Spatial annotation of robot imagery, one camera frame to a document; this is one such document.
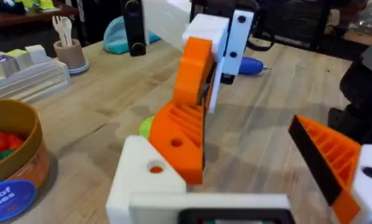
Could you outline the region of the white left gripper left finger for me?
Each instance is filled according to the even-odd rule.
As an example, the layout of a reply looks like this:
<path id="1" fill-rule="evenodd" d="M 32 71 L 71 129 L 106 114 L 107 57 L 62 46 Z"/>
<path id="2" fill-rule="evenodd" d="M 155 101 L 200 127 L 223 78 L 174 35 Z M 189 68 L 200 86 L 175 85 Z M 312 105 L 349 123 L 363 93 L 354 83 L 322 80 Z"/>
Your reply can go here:
<path id="1" fill-rule="evenodd" d="M 184 179 L 147 139 L 128 136 L 106 202 L 108 220 L 131 223 L 129 199 L 133 193 L 185 193 L 186 189 Z"/>

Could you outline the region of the white orange left gripper right finger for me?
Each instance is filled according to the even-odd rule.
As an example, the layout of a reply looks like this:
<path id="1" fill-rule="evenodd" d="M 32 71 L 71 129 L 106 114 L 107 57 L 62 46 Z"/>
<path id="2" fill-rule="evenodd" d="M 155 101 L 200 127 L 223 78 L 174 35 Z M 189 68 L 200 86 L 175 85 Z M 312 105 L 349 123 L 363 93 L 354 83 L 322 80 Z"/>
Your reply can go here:
<path id="1" fill-rule="evenodd" d="M 333 223 L 372 224 L 372 144 L 294 115 L 289 134 L 328 206 Z"/>

